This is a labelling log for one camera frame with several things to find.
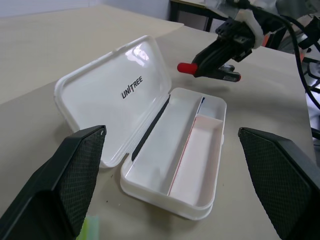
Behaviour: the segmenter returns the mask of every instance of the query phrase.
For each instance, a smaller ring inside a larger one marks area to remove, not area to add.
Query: white plastic case
[[[106,125],[101,168],[121,167],[131,196],[191,220],[215,199],[227,104],[171,79],[143,36],[61,78],[55,103],[76,132]]]

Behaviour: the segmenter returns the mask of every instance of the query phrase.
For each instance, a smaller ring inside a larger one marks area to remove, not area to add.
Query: case lid
[[[156,41],[143,36],[61,78],[54,100],[74,132],[106,125],[100,167],[111,168],[132,153],[170,89]]]

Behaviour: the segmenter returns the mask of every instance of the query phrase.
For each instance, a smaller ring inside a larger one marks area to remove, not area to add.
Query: green object
[[[86,216],[76,240],[99,240],[99,217]]]

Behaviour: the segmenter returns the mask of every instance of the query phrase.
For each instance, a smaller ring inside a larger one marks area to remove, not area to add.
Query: red cap
[[[176,69],[180,73],[194,75],[196,73],[197,69],[198,69],[198,65],[196,63],[184,63],[184,62],[181,62],[181,63],[178,64]]]

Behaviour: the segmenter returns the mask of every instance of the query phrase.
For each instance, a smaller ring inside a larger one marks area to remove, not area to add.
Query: beige table surface
[[[181,26],[107,5],[0,18],[0,104],[143,35]]]
[[[69,41],[60,42],[61,48],[73,46],[77,56],[82,51],[90,52],[82,45],[73,45],[72,34],[69,36]],[[91,41],[96,43],[99,36],[97,30],[87,40],[88,45],[92,45]],[[212,33],[181,27],[156,39],[172,78],[172,88],[218,96],[227,103],[211,214],[204,220],[190,221],[124,194],[119,185],[119,165],[100,171],[88,210],[88,214],[99,216],[100,239],[279,239],[255,194],[237,133],[239,127],[251,127],[281,135],[295,141],[315,160],[305,94],[294,56],[261,47],[234,64],[242,74],[239,83],[193,78],[176,71],[178,62],[190,62],[215,38]],[[103,46],[98,47],[100,54],[95,49],[97,55],[105,54]],[[69,73],[76,66],[72,61],[59,61],[54,68],[60,67]],[[0,215],[30,175],[71,134],[54,104],[54,85],[51,82],[0,105]]]

